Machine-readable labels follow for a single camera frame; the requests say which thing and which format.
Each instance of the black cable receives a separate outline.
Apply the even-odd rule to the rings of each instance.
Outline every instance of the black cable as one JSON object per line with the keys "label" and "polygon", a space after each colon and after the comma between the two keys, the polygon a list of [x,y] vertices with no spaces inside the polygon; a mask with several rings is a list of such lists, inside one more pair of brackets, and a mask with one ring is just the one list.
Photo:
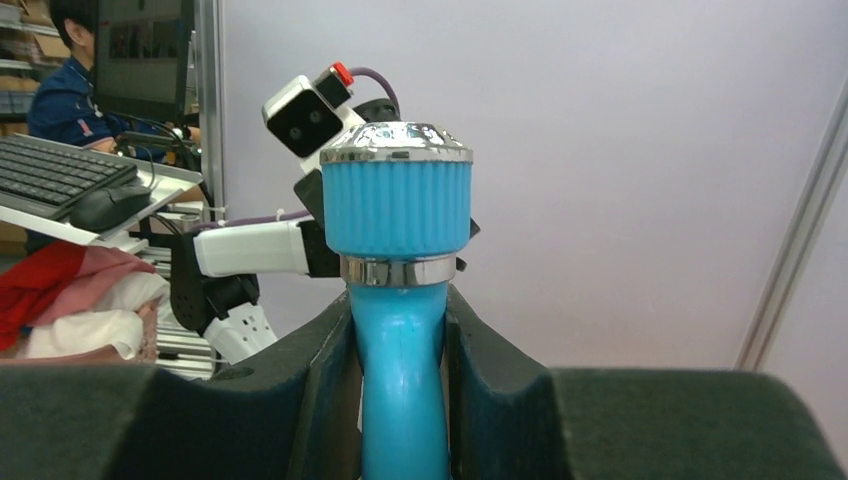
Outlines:
{"label": "black cable", "polygon": [[[168,128],[167,125],[165,125],[164,123],[161,123],[161,122],[157,122],[155,120],[142,120],[142,119],[134,117],[132,115],[123,115],[123,117],[130,120],[130,121],[133,121],[133,122],[147,123],[147,124],[153,126],[154,128],[166,133],[168,136],[170,136],[172,139],[174,139],[174,141],[177,142],[177,145],[179,146],[180,150],[183,153],[183,157],[186,159],[187,162],[189,162],[189,165],[188,165],[189,169],[192,170],[192,171],[198,172],[201,175],[203,174],[203,172],[201,172],[200,166],[197,165],[194,162],[194,155],[191,153],[191,150],[188,149],[188,146],[186,146],[183,139],[180,138],[180,136],[177,135],[173,130]],[[203,198],[206,199],[206,203],[210,207],[214,207],[215,202],[212,200],[212,195],[209,193],[209,189],[206,188],[205,180],[201,180],[201,182],[197,185],[197,187],[200,189],[200,193],[203,194]]]}
{"label": "black cable", "polygon": [[168,231],[171,232],[172,235],[180,236],[180,235],[183,234],[180,231],[179,227],[177,227],[177,225],[174,222],[172,222],[171,220],[159,215],[158,213],[151,215],[150,218],[155,218],[156,221],[158,221],[159,223],[162,224],[162,226],[167,228]]}
{"label": "black cable", "polygon": [[147,151],[147,161],[150,162],[150,184],[147,185],[147,188],[153,190],[153,187],[156,185],[156,162],[153,161],[153,153],[149,148],[144,145],[139,145],[139,147]]}

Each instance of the silver cap top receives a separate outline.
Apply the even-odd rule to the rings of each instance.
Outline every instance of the silver cap top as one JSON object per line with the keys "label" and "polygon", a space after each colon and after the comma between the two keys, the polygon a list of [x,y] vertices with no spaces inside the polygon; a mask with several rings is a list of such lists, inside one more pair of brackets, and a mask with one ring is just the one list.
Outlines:
{"label": "silver cap top", "polygon": [[470,148],[444,128],[426,123],[377,122],[352,127],[321,151],[321,164],[339,162],[464,162]]}

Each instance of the black hair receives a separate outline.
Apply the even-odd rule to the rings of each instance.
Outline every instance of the black hair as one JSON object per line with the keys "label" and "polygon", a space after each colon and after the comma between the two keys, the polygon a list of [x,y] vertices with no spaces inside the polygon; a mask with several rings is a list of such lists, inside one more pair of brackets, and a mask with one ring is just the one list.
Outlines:
{"label": "black hair", "polygon": [[94,33],[97,20],[97,0],[50,0],[50,20],[59,31],[59,37],[66,47],[71,48],[71,37],[65,28],[65,20]]}

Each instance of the white robot part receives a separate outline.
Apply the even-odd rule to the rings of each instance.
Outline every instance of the white robot part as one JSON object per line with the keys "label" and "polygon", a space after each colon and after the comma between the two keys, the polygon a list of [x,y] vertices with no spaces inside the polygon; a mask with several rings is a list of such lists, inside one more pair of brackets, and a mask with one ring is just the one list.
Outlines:
{"label": "white robot part", "polygon": [[194,249],[200,273],[207,277],[245,272],[309,273],[297,221],[206,230],[194,238]]}
{"label": "white robot part", "polygon": [[277,341],[265,318],[265,311],[250,303],[231,309],[227,318],[213,320],[203,332],[203,338],[230,365],[261,352]]}
{"label": "white robot part", "polygon": [[[332,145],[333,142],[336,141],[339,137],[341,137],[345,132],[350,130],[352,127],[357,125],[362,125],[365,120],[362,119],[356,112],[353,111],[352,108],[342,105],[336,109],[336,114],[342,120],[342,124],[344,127],[336,134],[330,141],[328,141],[326,145]],[[307,158],[300,159],[300,168],[303,170],[303,173],[309,173],[312,170],[321,170],[321,150],[313,153]]]}
{"label": "white robot part", "polygon": [[313,90],[312,82],[306,75],[298,75],[285,87],[277,92],[273,97],[265,102],[262,106],[262,121],[268,123],[268,120],[283,109],[289,102],[294,100],[304,90]]}

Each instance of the white cloth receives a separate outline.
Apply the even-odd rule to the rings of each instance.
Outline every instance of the white cloth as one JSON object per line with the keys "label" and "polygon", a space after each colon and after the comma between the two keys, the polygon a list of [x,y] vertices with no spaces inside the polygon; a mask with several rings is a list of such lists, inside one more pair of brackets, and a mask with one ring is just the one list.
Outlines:
{"label": "white cloth", "polygon": [[57,318],[30,333],[23,358],[54,358],[112,345],[124,360],[136,356],[144,325],[135,312],[156,299],[168,302],[168,282],[152,273],[133,272],[116,283],[91,311]]}

